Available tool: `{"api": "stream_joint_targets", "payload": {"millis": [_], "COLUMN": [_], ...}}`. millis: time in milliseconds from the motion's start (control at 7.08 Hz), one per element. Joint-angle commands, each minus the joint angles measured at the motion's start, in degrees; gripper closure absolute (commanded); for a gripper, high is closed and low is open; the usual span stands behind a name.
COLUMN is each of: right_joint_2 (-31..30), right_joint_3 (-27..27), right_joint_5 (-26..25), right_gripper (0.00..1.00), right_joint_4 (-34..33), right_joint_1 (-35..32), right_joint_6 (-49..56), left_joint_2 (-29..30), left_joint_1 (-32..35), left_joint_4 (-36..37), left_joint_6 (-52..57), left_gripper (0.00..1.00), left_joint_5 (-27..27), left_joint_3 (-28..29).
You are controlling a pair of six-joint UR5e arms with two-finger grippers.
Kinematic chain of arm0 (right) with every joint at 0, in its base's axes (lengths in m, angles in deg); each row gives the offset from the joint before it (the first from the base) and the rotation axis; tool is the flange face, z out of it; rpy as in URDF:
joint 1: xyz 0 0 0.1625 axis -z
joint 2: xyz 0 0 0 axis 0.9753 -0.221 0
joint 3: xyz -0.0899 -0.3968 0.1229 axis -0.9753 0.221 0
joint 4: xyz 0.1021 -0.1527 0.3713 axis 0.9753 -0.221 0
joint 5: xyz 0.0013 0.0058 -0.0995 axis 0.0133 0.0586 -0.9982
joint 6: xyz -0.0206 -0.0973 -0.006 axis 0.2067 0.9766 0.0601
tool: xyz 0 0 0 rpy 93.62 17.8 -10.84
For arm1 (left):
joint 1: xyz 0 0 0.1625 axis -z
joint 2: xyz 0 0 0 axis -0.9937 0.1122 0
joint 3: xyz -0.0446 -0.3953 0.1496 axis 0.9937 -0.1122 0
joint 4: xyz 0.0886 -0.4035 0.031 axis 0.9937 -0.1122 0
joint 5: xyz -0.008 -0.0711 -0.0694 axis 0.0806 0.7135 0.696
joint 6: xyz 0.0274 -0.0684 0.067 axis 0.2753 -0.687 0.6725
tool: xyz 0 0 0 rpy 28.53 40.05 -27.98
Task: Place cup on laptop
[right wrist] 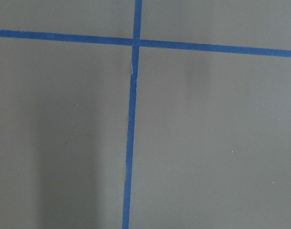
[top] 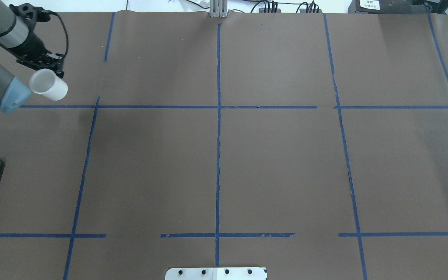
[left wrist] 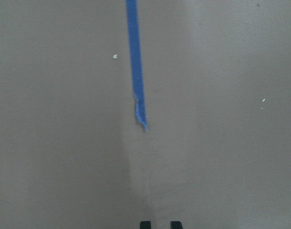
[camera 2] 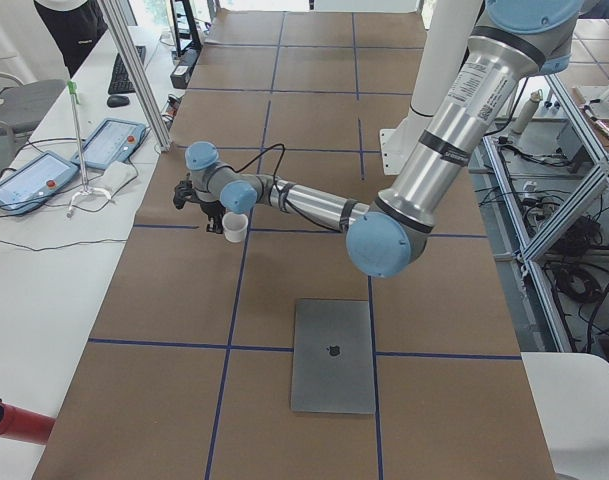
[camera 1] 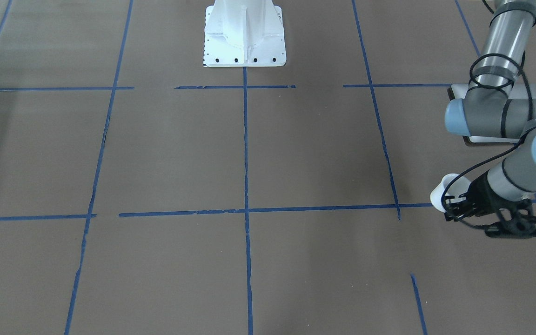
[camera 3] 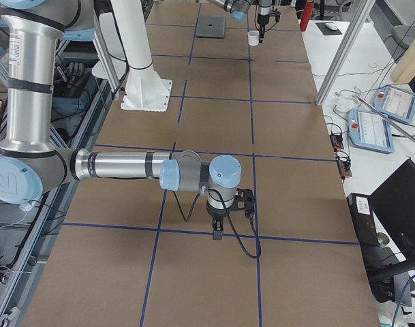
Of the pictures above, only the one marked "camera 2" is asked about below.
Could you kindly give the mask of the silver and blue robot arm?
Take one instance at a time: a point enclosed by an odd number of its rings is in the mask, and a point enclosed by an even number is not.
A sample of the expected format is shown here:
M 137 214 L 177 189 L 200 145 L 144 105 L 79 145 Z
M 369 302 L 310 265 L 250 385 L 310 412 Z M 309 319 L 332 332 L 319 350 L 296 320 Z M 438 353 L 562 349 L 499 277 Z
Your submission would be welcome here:
M 410 139 L 393 184 L 370 205 L 287 182 L 277 175 L 243 174 L 221 161 L 205 141 L 185 151 L 196 202 L 244 214 L 257 204 L 346 235 L 353 264 L 371 277 L 400 273 L 424 251 L 434 211 L 469 163 L 501 107 L 526 77 L 568 66 L 580 14 L 590 1 L 484 1 L 470 19 L 455 19 L 451 44 L 465 60 L 449 61 L 452 84 L 429 123 Z

